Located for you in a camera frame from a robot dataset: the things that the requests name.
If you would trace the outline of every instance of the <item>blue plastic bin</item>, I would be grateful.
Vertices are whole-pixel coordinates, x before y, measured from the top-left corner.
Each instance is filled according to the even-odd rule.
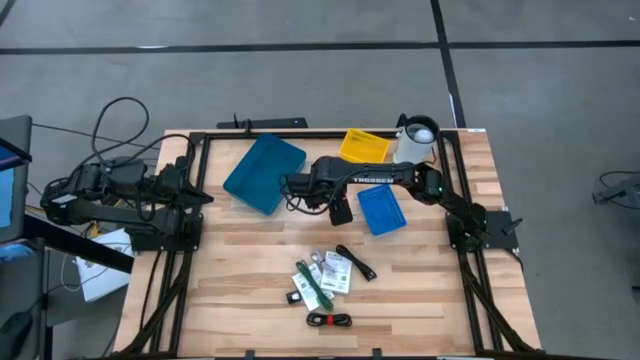
[[[379,185],[360,191],[358,200],[373,235],[382,235],[407,225],[391,186]]]
[[[264,134],[256,140],[222,186],[265,215],[278,207],[280,176],[300,172],[307,153],[280,138]]]

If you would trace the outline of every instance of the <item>computer monitor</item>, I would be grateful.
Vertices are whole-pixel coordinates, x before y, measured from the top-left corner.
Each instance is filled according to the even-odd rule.
[[[0,171],[31,162],[31,155],[0,138]]]

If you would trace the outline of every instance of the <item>wooden table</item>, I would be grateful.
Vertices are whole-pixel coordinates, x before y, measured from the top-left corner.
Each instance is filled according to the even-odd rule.
[[[462,129],[459,135],[473,200],[489,210],[500,209],[504,199],[486,132]],[[341,142],[286,141],[307,152],[304,171],[322,155],[337,156]],[[352,223],[333,227],[328,214],[308,216],[289,212],[282,205],[273,216],[263,216],[222,189],[253,142],[214,140],[211,144],[204,190],[215,201],[202,210],[205,225],[191,268],[179,356],[241,356],[247,349],[263,356],[370,356],[372,348],[381,348],[384,355],[473,354],[458,261],[449,247],[442,208],[420,204],[406,190],[393,187],[408,224],[373,237],[356,196],[370,185],[350,185]],[[165,140],[158,169],[185,152],[184,140]],[[387,161],[391,161],[391,152]],[[457,180],[453,156],[448,158]],[[314,247],[329,250],[338,243],[370,265],[378,278],[367,282],[354,269],[349,295],[336,296],[334,312],[351,314],[353,327],[312,328],[305,322],[305,306],[288,305],[285,299],[294,289],[294,263],[300,259],[310,262]],[[485,251],[485,256],[496,305],[526,342],[539,347],[519,264],[500,250]],[[153,252],[136,257],[116,350],[138,331],[154,257]],[[161,258],[147,317],[155,308],[163,261]],[[484,344],[490,348],[486,314],[479,303],[478,309]],[[165,321],[161,350],[168,348],[170,323]]]

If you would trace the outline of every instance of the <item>white label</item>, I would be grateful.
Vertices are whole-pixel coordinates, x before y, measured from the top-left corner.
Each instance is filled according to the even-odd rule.
[[[333,251],[327,251],[325,261],[331,265],[335,271],[325,270],[322,275],[320,288],[341,294],[348,294],[349,282],[351,281],[351,261]]]
[[[71,195],[71,194],[67,194],[65,196],[61,196],[57,199],[53,199],[52,201],[56,204],[64,204],[64,203],[68,203],[71,200],[75,200],[77,199],[77,196]]]
[[[318,268],[318,265],[311,264],[309,266],[309,271],[311,271],[311,276],[313,277],[313,280],[316,281],[316,284],[320,284],[320,281],[322,280],[322,272]],[[292,278],[293,282],[296,284],[296,288],[298,288],[298,291],[300,291],[300,294],[302,295],[304,304],[307,305],[307,309],[309,311],[317,309],[320,306],[320,303],[318,302],[318,294],[313,290],[311,284],[307,281],[307,278],[305,278],[301,273],[293,275]],[[333,299],[335,297],[329,290],[323,290],[322,292],[327,295],[329,299]]]

